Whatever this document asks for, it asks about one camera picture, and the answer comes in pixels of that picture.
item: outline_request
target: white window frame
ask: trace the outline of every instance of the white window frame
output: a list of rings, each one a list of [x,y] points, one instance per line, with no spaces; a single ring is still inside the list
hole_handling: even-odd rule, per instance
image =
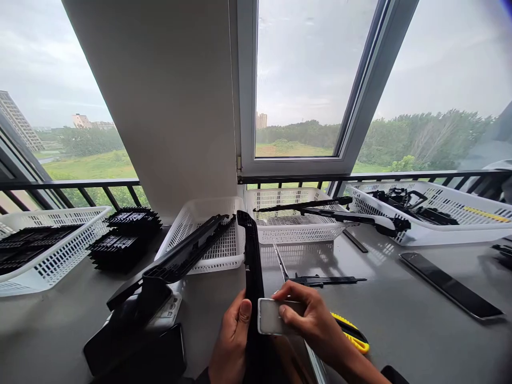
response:
[[[418,0],[379,0],[332,157],[256,158],[258,0],[238,0],[238,86],[242,176],[350,174]]]

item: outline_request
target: cloudy sky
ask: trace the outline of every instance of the cloudy sky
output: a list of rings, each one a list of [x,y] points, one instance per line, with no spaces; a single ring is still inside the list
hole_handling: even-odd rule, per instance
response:
[[[260,0],[258,112],[341,122],[377,0]],[[420,0],[376,117],[512,100],[512,23],[498,0]],[[59,0],[0,0],[0,89],[32,126],[111,117]]]
[[[257,109],[268,125],[341,122],[376,3],[260,0]],[[500,1],[420,0],[375,116],[500,114],[512,100],[511,68]]]

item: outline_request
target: gray table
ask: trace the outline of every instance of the gray table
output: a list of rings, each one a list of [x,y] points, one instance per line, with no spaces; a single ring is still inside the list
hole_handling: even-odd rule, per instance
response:
[[[369,254],[361,254],[344,236],[328,243],[280,245],[288,272],[369,279],[328,286],[321,293],[332,311],[363,330],[378,368],[391,364],[411,384],[492,382],[510,357],[509,323],[478,324],[405,268],[397,260],[403,250],[394,242],[372,228],[351,231]],[[140,268],[152,261],[162,239]],[[496,265],[489,244],[423,247],[419,252],[512,314],[507,299],[512,273]],[[272,248],[262,245],[261,256],[270,296],[282,276]],[[0,382],[89,382],[82,348],[103,325],[109,314],[105,303],[123,280],[99,273],[86,259],[49,291],[0,298]],[[178,321],[187,376],[196,377],[207,366],[222,314],[244,285],[243,268],[185,279]],[[332,371],[330,379],[340,380]]]
[[[512,316],[512,272],[495,260],[489,244],[398,246],[372,228],[350,232],[370,250],[360,251],[343,235],[334,242],[279,245],[290,276],[366,277],[355,285],[319,289],[329,309],[360,328],[368,354],[382,369],[390,364],[411,384],[501,382],[510,361],[509,322],[482,325],[398,259],[417,251],[464,285]],[[265,295],[282,284],[272,246],[261,247]],[[331,382],[340,381],[328,370]]]

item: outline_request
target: plastic basket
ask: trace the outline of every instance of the plastic basket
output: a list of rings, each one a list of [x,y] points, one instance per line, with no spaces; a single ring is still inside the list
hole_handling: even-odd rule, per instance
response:
[[[53,287],[89,252],[86,247],[107,232],[108,206],[10,213],[0,216],[0,239],[27,227],[84,224],[14,272],[0,276],[0,297]]]
[[[367,192],[407,188],[426,195],[429,200],[421,206],[437,208],[457,219],[459,225],[438,226],[412,218],[385,204]],[[425,181],[387,181],[348,183],[347,190],[354,202],[350,210],[356,213],[399,217],[411,222],[411,229],[398,234],[393,240],[400,245],[441,245],[494,241],[512,234],[512,206]],[[496,218],[474,212],[482,211]]]
[[[337,238],[347,225],[331,218],[310,214],[302,216],[296,210],[253,211],[276,205],[329,199],[327,194],[317,188],[251,189],[246,192],[247,211],[258,225],[258,237],[262,244],[330,241]],[[340,205],[315,208],[346,212]]]
[[[239,197],[219,197],[190,200],[181,209],[156,259],[174,247],[211,216],[236,214],[244,209],[244,201]],[[236,223],[222,235],[217,243],[190,270],[189,275],[238,268],[244,261],[245,231]]]

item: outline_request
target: yellow utility knife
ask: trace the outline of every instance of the yellow utility knife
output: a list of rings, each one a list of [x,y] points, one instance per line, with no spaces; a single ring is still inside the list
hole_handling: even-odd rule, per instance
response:
[[[350,340],[350,342],[357,348],[359,352],[361,352],[363,355],[366,355],[370,350],[370,344],[368,344],[368,340],[363,335],[363,333],[357,329],[354,324],[344,319],[340,315],[334,314],[332,312],[331,315],[336,319],[336,322],[341,327],[343,333]]]

